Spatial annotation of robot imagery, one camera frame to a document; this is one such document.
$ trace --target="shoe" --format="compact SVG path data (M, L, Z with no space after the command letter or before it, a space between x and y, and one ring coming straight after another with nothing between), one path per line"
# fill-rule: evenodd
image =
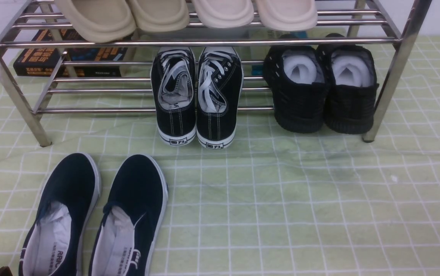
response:
M184 0L128 0L138 28L150 32L185 28L190 22Z
M308 30L317 25L315 0L255 0L262 24L274 30Z
M74 153L56 166L22 246L20 276L82 275L83 232L100 193L101 178L90 155Z
M235 28L254 19L252 0L192 0L201 22L210 28Z
M126 159L112 183L90 259L90 276L145 276L169 192L149 156Z
M196 136L194 54L189 48L161 48L150 79L160 137L171 146L189 144Z
M271 47L264 60L262 76L271 88L274 118L282 128L313 133L322 127L324 102L330 86L322 59L312 47Z
M331 82L325 102L325 124L338 133L368 132L374 123L379 86L372 53L357 45L320 45L317 51L324 56Z
M136 30L125 0L54 0L54 3L73 28L90 42L121 39Z
M199 59L198 139L206 148L232 143L244 72L233 47L206 47Z

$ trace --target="slide sandal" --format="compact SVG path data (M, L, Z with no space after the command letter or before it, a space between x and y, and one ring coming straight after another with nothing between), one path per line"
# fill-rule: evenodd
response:
M198 17L210 28L235 28L251 23L251 0L192 0Z
M317 25L315 0L255 0L264 26L283 31L308 30Z
M55 0L55 5L86 40L109 42L136 30L125 0Z
M144 31L163 32L185 28L189 21L184 0L128 0L136 24Z

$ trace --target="canvas sneaker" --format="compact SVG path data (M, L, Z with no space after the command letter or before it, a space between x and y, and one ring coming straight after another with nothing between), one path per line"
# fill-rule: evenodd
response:
M379 86L372 53L357 45L320 45L317 51L324 57L331 82L325 102L325 124L338 133L368 132L374 123Z
M196 136L194 54L189 48L161 48L150 73L160 137L172 146Z
M318 131L330 87L318 53L310 46L273 46L262 68L272 91L276 122L291 132Z
M101 193L97 165L84 153L65 157L41 194L20 254L20 276L81 276L83 232Z
M232 143L244 80L241 59L233 47L206 47L199 60L198 139L206 148Z
M147 276L168 199L165 177L146 155L121 165L104 206L90 276Z

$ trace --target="shoe rack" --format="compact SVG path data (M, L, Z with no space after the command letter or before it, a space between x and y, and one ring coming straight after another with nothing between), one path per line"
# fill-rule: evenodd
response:
M64 19L61 13L53 12L51 5L53 0L28 0L20 11L17 12L10 24L6 26L0 35L0 82L9 94L11 100L22 115L28 127L34 134L41 146L51 145L51 140L41 126L41 116L44 114L59 113L138 113L155 112L155 107L149 108L48 108L51 96L54 94L102 94L102 93L127 93L151 94L151 89L85 89L85 84L99 82L101 84L116 84L119 82L144 82L149 83L150 79L144 77L77 77L74 70L75 66L150 66L151 62L136 61L71 61L65 49L67 48L98 48L98 47L204 47L204 46L273 46L273 45L318 45L318 44L392 44L396 50L392 63L388 70L385 81L375 105L374 127L363 135L363 141L371 143L375 140L377 131L381 126L383 117L392 100L392 96L397 88L399 79L404 71L411 50L416 42L416 38L421 29L427 11L432 0L414 0L409 13L409 18L401 33L393 23L389 14L385 11L379 0L355 0L354 9L334 9L319 10L319 20L317 26L349 26L347 37L344 38L304 38L304 39L272 39L272 40L253 40L253 39L196 39L196 40L131 40L117 41L102 44L95 44L87 41L62 41L58 30L72 28L70 23L60 23L58 19ZM348 16L347 19L326 19L334 16ZM190 17L197 18L196 13L190 13ZM34 20L44 20L45 23L33 23ZM385 32L383 37L358 37L360 26L374 25L381 26ZM259 16L255 14L253 22L247 27L262 27ZM205 28L197 20L191 20L188 28ZM49 29L53 35L53 41L15 41L22 30L41 30ZM29 49L29 48L57 48L62 53L62 58L57 63L54 73L48 80L36 105L31 108L27 102L23 91L21 91L15 78L3 61L2 56L7 49ZM255 65L262 64L262 61L243 61L243 64ZM60 68L67 68L69 77L56 77L56 72ZM262 81L262 77L246 76L246 82ZM82 84L82 89L58 89L58 84ZM245 88L244 92L249 91L269 91L266 86ZM269 112L272 106L244 106L239 107L241 112L258 111Z

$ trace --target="white wall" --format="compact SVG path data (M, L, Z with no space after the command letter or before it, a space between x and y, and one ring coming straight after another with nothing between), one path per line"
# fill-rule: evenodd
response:
M8 21L18 11L25 0L0 0L0 33ZM381 0L388 13L394 19L396 25L402 30L413 0ZM353 1L318 2L320 9L353 8ZM360 34L365 36L383 35L383 31L377 26L362 26ZM432 3L430 12L423 25L422 35L440 35L440 0Z

